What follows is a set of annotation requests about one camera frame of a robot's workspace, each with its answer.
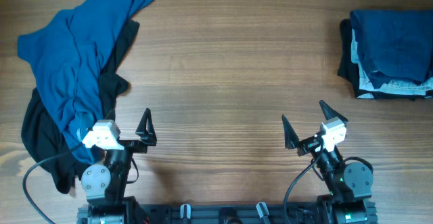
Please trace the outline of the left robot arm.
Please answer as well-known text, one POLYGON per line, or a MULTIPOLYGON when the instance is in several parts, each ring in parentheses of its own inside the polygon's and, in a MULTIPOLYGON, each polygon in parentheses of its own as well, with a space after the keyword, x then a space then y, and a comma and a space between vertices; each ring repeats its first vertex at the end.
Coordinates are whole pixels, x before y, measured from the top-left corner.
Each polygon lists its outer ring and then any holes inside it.
POLYGON ((88 167, 81 177, 86 193, 87 208, 80 208, 77 223, 127 224, 150 223, 150 216, 133 196, 124 195, 131 167, 136 167, 133 154, 145 154, 155 146, 157 137, 150 109, 145 109, 135 132, 136 140, 120 138, 120 129, 114 120, 98 120, 83 139, 86 147, 96 146, 106 151, 104 162, 88 167))

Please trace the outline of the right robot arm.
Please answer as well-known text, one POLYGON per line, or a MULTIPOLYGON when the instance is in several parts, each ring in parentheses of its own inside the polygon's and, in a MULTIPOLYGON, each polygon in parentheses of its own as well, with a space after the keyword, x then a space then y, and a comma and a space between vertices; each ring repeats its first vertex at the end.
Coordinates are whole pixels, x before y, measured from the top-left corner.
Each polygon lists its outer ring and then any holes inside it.
POLYGON ((289 196, 302 179, 313 170, 324 181, 328 195, 317 198, 318 212, 324 223, 371 223, 367 199, 372 196, 373 166, 368 161, 352 156, 343 158, 337 145, 346 139, 348 119, 319 102, 325 121, 319 132, 300 140, 285 115, 281 116, 285 147, 296 149, 299 156, 310 154, 309 165, 291 182, 283 199, 283 219, 290 223, 289 196))

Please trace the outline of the folded black garment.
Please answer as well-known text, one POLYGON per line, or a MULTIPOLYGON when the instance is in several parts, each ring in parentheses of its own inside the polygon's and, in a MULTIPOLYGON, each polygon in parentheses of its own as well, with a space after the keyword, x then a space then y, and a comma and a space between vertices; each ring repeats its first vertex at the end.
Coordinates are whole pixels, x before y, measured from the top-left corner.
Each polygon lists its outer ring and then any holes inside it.
POLYGON ((349 19, 341 21, 340 36, 342 40, 342 57, 338 76, 348 80, 352 84, 354 95, 357 99, 432 99, 432 91, 427 91, 427 95, 393 95, 359 89, 359 67, 357 64, 351 62, 352 26, 349 19))

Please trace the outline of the folded navy garment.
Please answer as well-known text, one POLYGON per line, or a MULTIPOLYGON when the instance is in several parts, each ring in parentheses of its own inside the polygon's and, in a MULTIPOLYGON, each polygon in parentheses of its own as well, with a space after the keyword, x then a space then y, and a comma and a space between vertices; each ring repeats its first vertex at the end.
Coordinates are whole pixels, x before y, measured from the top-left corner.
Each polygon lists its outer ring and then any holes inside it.
POLYGON ((432 10, 357 9, 350 22, 361 65, 374 88, 390 81, 415 85, 432 73, 432 10))

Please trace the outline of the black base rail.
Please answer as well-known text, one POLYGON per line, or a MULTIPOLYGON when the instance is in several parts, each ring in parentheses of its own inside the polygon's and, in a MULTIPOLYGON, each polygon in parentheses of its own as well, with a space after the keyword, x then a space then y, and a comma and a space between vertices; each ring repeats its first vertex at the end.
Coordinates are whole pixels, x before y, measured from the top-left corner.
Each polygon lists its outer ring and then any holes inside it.
POLYGON ((325 205, 315 202, 291 202, 286 211, 281 205, 264 202, 252 205, 180 206, 141 205, 127 219, 126 212, 80 208, 77 223, 377 223, 373 202, 325 205))

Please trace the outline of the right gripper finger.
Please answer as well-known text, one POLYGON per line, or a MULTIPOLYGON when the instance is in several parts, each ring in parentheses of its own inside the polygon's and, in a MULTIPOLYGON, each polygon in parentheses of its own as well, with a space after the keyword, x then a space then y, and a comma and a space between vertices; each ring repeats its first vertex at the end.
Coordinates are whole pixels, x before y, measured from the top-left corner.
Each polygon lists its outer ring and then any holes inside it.
POLYGON ((289 150, 297 148, 299 138, 295 130, 293 129, 288 118, 284 114, 281 115, 281 119, 283 123, 285 147, 289 150))
POLYGON ((322 110, 323 115, 324 115, 324 117, 325 117, 326 120, 330 120, 330 119, 333 119, 333 118, 339 118, 342 122, 348 122, 348 119, 345 116, 341 115, 339 112, 337 112, 334 109, 332 109, 323 100, 319 101, 319 105, 321 107, 321 110, 322 110))

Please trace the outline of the blue t-shirt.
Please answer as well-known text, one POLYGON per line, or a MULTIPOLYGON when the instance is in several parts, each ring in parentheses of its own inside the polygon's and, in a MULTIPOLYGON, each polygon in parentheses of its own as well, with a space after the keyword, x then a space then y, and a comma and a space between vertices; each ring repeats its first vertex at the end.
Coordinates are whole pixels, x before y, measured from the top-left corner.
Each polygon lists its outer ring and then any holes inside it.
POLYGON ((18 57, 30 64, 37 90, 73 156, 93 164, 87 129, 103 116, 98 79, 122 27, 153 0, 86 0, 59 11, 44 28, 18 38, 18 57))

